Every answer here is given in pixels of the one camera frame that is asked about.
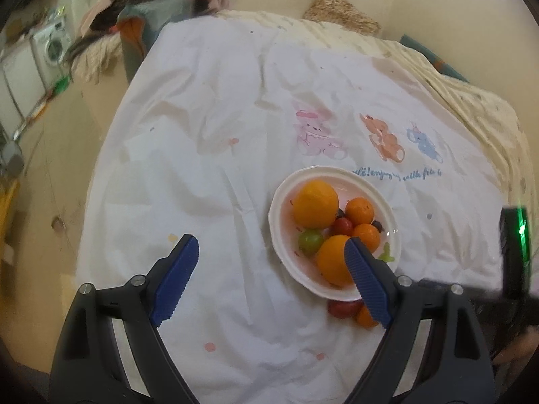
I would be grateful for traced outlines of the person's right hand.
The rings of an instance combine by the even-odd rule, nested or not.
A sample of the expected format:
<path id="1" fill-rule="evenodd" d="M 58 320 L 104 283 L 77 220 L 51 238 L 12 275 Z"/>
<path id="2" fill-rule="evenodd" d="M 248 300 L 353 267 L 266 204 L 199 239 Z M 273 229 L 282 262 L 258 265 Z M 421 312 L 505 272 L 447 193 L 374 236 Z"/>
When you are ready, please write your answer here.
<path id="1" fill-rule="evenodd" d="M 538 349 L 538 326 L 527 327 L 519 336 L 500 351 L 493 359 L 493 365 L 508 365 L 503 384 L 512 385 L 524 371 L 534 352 Z"/>

